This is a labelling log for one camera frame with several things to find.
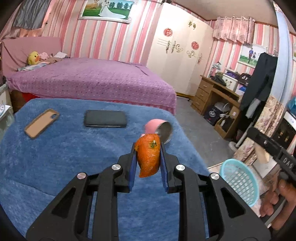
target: bride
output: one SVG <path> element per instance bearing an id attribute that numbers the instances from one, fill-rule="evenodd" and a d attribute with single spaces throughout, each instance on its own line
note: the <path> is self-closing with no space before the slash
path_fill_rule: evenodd
<path id="1" fill-rule="evenodd" d="M 126 18 L 125 15 L 113 13 L 108 9 L 108 6 L 110 4 L 110 1 L 105 0 L 102 2 L 102 8 L 100 13 L 98 14 L 100 17 L 106 17 L 106 18 Z"/>

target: blue blanket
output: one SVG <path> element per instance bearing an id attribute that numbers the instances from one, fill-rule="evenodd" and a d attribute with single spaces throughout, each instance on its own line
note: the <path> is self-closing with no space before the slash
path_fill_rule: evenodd
<path id="1" fill-rule="evenodd" d="M 36 139 L 24 128 L 46 109 L 60 117 Z M 87 128 L 86 110 L 122 110 L 126 128 Z M 133 142 L 154 118 L 168 120 L 173 137 L 168 153 L 197 173 L 208 175 L 202 158 L 185 136 L 175 117 L 157 108 L 90 100 L 34 99 L 19 110 L 16 122 L 0 144 L 0 203 L 16 228 L 25 235 L 50 201 L 78 173 L 91 175 L 117 163 L 130 153 Z M 121 241 L 178 240 L 178 194 L 166 194 L 160 171 L 139 178 L 133 191 L 118 194 L 118 226 Z"/>

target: pink cup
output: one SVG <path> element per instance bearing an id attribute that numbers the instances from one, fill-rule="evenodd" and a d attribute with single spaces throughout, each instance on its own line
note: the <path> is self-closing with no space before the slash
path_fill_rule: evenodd
<path id="1" fill-rule="evenodd" d="M 166 120 L 152 119 L 145 125 L 145 134 L 154 133 L 159 135 L 164 144 L 167 144 L 172 138 L 173 127 Z"/>

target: green grass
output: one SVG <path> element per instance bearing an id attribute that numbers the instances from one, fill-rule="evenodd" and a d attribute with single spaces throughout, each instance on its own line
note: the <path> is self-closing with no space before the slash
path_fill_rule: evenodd
<path id="1" fill-rule="evenodd" d="M 93 8 L 93 9 L 85 9 L 83 12 L 83 16 L 84 17 L 86 17 L 86 16 L 87 17 L 99 17 L 100 10 L 101 10 L 101 7 L 97 7 L 97 8 Z M 124 9 L 124 8 L 119 9 L 116 7 L 111 7 L 111 8 L 109 8 L 109 10 L 113 13 L 125 15 L 124 19 L 128 18 L 128 15 L 130 12 L 130 9 Z"/>
<path id="2" fill-rule="evenodd" d="M 239 58 L 239 61 L 240 62 L 244 62 L 244 63 L 247 63 L 247 64 L 250 64 L 252 66 L 256 66 L 257 65 L 257 60 L 251 58 L 250 62 L 249 62 L 249 58 L 244 56 L 244 55 L 241 55 L 240 58 Z"/>

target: laundry basket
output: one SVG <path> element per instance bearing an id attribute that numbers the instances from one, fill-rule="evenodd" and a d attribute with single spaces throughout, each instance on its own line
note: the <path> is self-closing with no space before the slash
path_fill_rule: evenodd
<path id="1" fill-rule="evenodd" d="M 250 168 L 239 160 L 228 159 L 221 166 L 220 176 L 249 207 L 255 205 L 259 199 L 259 186 Z"/>

